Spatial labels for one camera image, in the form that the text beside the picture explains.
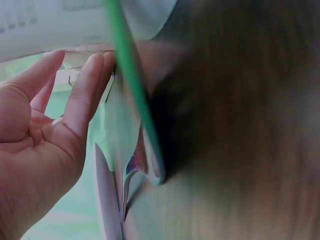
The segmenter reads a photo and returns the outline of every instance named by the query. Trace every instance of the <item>white paper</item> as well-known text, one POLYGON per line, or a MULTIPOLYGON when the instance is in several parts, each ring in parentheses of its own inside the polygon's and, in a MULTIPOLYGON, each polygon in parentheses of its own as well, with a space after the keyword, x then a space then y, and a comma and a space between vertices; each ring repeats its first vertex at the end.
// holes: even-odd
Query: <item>white paper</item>
MULTIPOLYGON (((109 43, 104 0, 0 0, 0 63, 55 49, 109 43)), ((135 40, 163 27, 177 0, 122 0, 135 40)))

